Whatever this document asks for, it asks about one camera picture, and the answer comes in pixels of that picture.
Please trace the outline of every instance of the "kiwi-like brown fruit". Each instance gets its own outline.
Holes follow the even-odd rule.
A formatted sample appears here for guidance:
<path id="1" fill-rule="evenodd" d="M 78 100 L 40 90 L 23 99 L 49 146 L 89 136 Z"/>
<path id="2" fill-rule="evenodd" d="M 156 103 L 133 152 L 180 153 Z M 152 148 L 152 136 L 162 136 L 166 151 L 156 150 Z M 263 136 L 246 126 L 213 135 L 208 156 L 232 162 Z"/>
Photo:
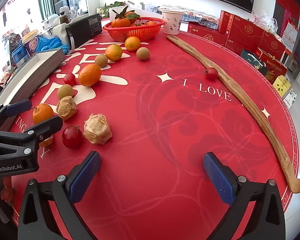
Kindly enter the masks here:
<path id="1" fill-rule="evenodd" d="M 58 89 L 58 99 L 62 99 L 67 96 L 73 96 L 73 88 L 70 85 L 63 85 Z"/>
<path id="2" fill-rule="evenodd" d="M 108 58 L 104 54 L 100 54 L 96 56 L 96 59 L 94 61 L 96 65 L 98 65 L 100 68 L 105 67 L 108 64 Z"/>
<path id="3" fill-rule="evenodd" d="M 150 57 L 149 49 L 142 47 L 137 50 L 137 58 L 139 60 L 147 60 Z"/>

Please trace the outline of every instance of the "black radio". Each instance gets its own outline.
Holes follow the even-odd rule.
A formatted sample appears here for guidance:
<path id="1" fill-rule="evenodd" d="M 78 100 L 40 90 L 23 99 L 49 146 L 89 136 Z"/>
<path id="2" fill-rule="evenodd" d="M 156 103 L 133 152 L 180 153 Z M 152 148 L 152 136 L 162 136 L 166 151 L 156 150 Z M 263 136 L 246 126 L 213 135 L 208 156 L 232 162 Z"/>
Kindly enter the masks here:
<path id="1" fill-rule="evenodd" d="M 75 49 L 102 32 L 101 20 L 102 17 L 97 13 L 77 21 L 74 19 L 66 26 L 68 39 L 71 41 L 73 37 Z"/>

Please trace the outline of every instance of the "red cherry tomato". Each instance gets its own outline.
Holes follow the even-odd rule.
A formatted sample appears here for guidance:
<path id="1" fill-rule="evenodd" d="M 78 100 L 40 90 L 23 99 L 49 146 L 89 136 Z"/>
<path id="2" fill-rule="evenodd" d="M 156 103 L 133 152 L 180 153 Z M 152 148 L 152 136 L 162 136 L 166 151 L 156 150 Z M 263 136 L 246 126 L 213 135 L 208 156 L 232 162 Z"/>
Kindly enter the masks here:
<path id="1" fill-rule="evenodd" d="M 210 67 L 210 68 L 206 69 L 206 77 L 207 77 L 207 79 L 209 79 L 211 81 L 214 81 L 214 80 L 216 80 L 218 78 L 218 76 L 219 76 L 219 72 L 215 68 Z"/>
<path id="2" fill-rule="evenodd" d="M 74 86 L 75 85 L 75 75 L 72 73 L 69 73 L 65 76 L 63 79 L 65 85 Z"/>
<path id="3" fill-rule="evenodd" d="M 82 143 L 82 132 L 79 126 L 70 125 L 63 130 L 62 143 L 69 149 L 77 148 Z"/>

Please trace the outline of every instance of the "red plastic basket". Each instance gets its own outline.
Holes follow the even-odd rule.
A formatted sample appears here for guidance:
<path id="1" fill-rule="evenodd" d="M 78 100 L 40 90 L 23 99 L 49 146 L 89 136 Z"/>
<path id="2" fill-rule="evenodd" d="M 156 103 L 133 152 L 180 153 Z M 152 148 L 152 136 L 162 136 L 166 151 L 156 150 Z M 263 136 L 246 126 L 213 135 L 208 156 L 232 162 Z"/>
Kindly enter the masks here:
<path id="1" fill-rule="evenodd" d="M 157 25 L 112 28 L 111 23 L 108 23 L 103 29 L 107 30 L 111 38 L 115 41 L 125 42 L 131 36 L 138 37 L 140 41 L 147 41 L 154 38 L 159 33 L 161 26 L 165 24 L 164 20 L 151 17 L 142 17 L 140 20 L 136 20 L 135 24 L 147 23 L 148 21 L 154 21 Z"/>

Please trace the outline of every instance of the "red gift box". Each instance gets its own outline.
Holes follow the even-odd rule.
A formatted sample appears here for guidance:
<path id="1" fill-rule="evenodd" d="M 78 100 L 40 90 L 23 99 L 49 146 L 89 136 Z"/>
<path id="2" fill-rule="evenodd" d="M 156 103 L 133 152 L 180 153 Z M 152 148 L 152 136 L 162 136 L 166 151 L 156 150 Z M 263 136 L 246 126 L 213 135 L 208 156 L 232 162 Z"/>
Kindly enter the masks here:
<path id="1" fill-rule="evenodd" d="M 206 26 L 200 25 L 197 22 L 189 22 L 188 32 L 203 37 L 209 41 L 213 41 L 222 46 L 226 44 L 227 37 L 224 34 L 218 32 L 218 30 L 213 30 Z"/>
<path id="2" fill-rule="evenodd" d="M 246 44 L 251 48 L 257 48 L 262 40 L 264 30 L 237 15 L 230 14 L 226 30 L 226 36 Z"/>
<path id="3" fill-rule="evenodd" d="M 233 51 L 235 54 L 241 56 L 242 51 L 245 49 L 247 51 L 255 51 L 255 49 L 241 43 L 235 40 L 227 39 L 225 47 L 231 51 Z"/>
<path id="4" fill-rule="evenodd" d="M 266 79 L 269 80 L 271 84 L 274 83 L 278 76 L 284 76 L 287 73 L 288 69 L 286 66 L 264 50 L 258 48 L 255 54 L 261 61 L 266 63 L 266 67 L 269 69 L 266 74 Z"/>
<path id="5" fill-rule="evenodd" d="M 220 33 L 225 34 L 229 22 L 230 13 L 226 11 L 221 11 L 219 25 L 218 25 L 218 31 Z"/>
<path id="6" fill-rule="evenodd" d="M 272 34 L 263 34 L 259 48 L 268 52 L 271 56 L 281 59 L 286 50 L 286 46 L 276 39 Z"/>

